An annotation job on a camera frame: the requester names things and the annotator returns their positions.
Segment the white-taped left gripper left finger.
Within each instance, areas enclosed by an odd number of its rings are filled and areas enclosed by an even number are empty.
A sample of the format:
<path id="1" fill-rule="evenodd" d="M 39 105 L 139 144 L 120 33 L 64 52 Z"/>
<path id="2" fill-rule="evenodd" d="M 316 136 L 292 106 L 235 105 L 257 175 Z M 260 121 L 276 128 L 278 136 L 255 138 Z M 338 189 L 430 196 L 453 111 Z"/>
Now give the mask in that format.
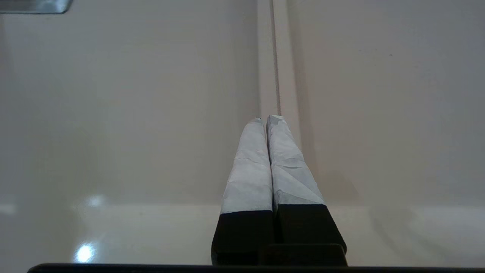
<path id="1" fill-rule="evenodd" d="M 261 119 L 244 127 L 211 244 L 213 265 L 257 265 L 274 243 L 273 188 Z"/>

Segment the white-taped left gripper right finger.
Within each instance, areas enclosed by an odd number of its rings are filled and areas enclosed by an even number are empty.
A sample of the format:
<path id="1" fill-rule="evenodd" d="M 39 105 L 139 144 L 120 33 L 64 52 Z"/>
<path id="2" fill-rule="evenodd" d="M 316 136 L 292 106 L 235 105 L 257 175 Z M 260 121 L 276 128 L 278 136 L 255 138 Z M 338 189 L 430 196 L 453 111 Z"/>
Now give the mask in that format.
<path id="1" fill-rule="evenodd" d="M 277 241 L 284 244 L 346 243 L 326 206 L 284 117 L 267 120 Z"/>

